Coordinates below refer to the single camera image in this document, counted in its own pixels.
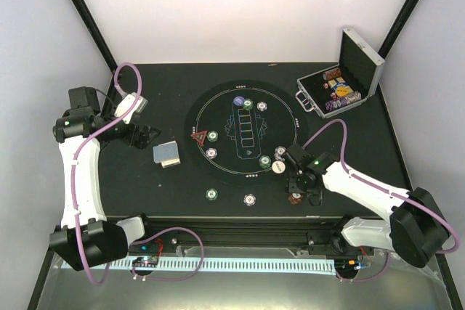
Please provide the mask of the white dealer button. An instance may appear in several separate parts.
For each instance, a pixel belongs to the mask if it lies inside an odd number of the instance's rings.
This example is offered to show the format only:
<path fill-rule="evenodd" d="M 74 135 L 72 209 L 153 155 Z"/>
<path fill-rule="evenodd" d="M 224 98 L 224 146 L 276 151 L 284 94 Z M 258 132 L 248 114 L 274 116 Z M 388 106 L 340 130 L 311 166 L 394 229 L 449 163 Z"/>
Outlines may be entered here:
<path fill-rule="evenodd" d="M 275 174 L 282 174 L 286 170 L 286 165 L 283 161 L 276 160 L 272 163 L 271 168 Z"/>

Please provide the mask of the blue chips seat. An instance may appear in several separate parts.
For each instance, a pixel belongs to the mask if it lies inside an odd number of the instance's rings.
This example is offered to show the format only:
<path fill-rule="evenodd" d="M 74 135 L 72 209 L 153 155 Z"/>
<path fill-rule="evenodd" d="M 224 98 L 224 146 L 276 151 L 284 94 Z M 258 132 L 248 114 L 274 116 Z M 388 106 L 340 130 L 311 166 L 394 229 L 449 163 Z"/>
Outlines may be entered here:
<path fill-rule="evenodd" d="M 258 111 L 263 112 L 263 111 L 265 111 L 267 109 L 267 103 L 266 102 L 258 102 L 256 104 L 256 108 L 257 108 Z"/>
<path fill-rule="evenodd" d="M 275 148 L 275 158 L 276 159 L 282 158 L 285 152 L 286 152 L 285 147 L 282 147 L 282 146 L 276 147 Z"/>
<path fill-rule="evenodd" d="M 209 159 L 214 159 L 217 156 L 218 152 L 215 148 L 211 147 L 206 150 L 206 157 Z"/>

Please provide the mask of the green chips seat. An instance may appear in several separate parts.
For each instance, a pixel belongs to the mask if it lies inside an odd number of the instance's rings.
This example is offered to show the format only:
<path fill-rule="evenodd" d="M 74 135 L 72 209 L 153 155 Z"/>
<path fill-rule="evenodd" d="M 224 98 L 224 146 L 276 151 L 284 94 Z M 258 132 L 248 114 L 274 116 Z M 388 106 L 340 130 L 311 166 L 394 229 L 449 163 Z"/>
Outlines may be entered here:
<path fill-rule="evenodd" d="M 272 164 L 271 158 L 267 155 L 263 155 L 259 158 L 259 164 L 263 169 L 269 168 Z"/>
<path fill-rule="evenodd" d="M 254 103 L 251 99 L 245 99 L 243 102 L 244 110 L 252 110 L 254 108 Z"/>
<path fill-rule="evenodd" d="M 216 142 L 219 138 L 219 134 L 216 132 L 216 131 L 209 131 L 207 133 L 207 139 L 210 141 L 210 142 Z"/>

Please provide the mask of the blue chip stack front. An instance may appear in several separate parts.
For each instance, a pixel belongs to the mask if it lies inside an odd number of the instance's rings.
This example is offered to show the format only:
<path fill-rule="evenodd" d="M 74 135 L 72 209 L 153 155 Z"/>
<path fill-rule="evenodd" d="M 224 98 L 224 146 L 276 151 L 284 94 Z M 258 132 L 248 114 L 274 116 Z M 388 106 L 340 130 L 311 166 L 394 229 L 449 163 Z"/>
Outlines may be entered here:
<path fill-rule="evenodd" d="M 252 194 L 247 194 L 244 196 L 243 202 L 247 206 L 253 206 L 256 203 L 256 197 Z"/>

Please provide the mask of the blue chips top seat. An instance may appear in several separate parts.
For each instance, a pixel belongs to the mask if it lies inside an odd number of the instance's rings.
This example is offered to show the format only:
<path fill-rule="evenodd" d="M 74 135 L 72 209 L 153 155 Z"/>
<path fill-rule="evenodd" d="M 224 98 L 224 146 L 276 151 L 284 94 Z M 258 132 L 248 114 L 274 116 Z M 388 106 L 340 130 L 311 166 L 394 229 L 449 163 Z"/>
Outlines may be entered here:
<path fill-rule="evenodd" d="M 263 112 L 263 111 L 265 111 L 267 109 L 267 103 L 266 102 L 258 102 L 256 104 L 256 108 L 257 108 L 258 111 Z"/>

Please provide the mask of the green chip stack front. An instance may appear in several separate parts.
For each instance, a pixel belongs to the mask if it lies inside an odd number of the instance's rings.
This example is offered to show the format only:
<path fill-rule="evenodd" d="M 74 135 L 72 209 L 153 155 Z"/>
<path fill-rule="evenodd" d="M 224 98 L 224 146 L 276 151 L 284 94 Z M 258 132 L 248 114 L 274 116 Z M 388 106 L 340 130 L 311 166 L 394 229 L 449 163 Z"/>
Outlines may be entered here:
<path fill-rule="evenodd" d="M 206 190 L 206 199 L 209 201 L 214 201 L 218 198 L 218 192 L 214 189 L 208 189 Z"/>

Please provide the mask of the green chips top seat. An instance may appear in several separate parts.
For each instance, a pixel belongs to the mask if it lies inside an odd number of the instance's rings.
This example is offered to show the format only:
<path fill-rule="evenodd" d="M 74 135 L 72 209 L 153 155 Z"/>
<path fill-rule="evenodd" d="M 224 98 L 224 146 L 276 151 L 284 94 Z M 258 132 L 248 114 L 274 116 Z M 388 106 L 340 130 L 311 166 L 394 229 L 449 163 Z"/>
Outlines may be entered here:
<path fill-rule="evenodd" d="M 245 99 L 243 102 L 244 110 L 252 110 L 254 108 L 254 103 L 251 99 Z"/>

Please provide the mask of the purple small blind button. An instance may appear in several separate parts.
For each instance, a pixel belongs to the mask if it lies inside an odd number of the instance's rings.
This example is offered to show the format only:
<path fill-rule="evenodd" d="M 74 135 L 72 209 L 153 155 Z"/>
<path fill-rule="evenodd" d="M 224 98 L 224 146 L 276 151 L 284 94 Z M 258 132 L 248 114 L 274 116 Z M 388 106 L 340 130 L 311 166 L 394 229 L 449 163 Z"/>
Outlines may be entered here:
<path fill-rule="evenodd" d="M 245 100 L 246 100 L 246 99 L 245 99 L 244 97 L 242 97 L 242 96 L 236 96 L 236 97 L 233 99 L 232 103 L 233 103 L 235 106 L 242 107 L 242 106 L 244 106 Z"/>

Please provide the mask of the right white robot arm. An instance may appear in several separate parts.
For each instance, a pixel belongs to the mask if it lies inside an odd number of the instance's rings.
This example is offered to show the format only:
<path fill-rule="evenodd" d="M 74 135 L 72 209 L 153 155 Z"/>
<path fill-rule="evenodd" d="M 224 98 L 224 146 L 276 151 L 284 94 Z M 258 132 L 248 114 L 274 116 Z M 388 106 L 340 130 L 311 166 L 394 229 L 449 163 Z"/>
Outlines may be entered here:
<path fill-rule="evenodd" d="M 411 266 L 424 268 L 451 235 L 432 194 L 423 188 L 392 187 L 327 152 L 315 158 L 297 144 L 283 157 L 293 199 L 305 196 L 321 205 L 323 193 L 333 192 L 376 214 L 376 219 L 350 218 L 332 233 L 330 244 L 339 254 L 367 246 L 393 251 Z"/>

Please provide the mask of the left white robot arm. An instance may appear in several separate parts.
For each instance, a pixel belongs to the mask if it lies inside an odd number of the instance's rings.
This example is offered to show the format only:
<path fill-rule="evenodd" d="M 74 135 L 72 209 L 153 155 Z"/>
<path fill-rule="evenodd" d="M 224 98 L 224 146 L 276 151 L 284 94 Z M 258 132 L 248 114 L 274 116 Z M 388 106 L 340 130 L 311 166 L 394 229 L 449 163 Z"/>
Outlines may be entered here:
<path fill-rule="evenodd" d="M 79 87 L 68 92 L 70 108 L 52 131 L 59 145 L 65 176 L 65 207 L 60 228 L 50 234 L 51 249 L 76 271 L 124 258 L 132 244 L 150 250 L 156 234 L 143 213 L 110 222 L 100 197 L 99 156 L 102 144 L 120 140 L 145 149 L 159 134 L 140 124 L 147 101 L 127 94 L 112 115 L 101 116 L 97 91 Z"/>

